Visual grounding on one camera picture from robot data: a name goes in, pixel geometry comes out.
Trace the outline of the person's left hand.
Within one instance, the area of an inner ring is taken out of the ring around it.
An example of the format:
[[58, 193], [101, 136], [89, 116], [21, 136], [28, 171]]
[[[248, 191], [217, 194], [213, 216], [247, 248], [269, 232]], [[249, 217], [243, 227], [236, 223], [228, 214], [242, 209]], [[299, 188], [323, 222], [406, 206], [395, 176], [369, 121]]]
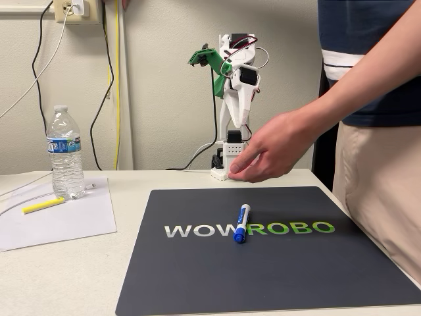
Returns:
[[228, 177], [256, 183], [287, 174], [325, 127], [326, 117], [310, 106], [277, 115], [253, 134]]

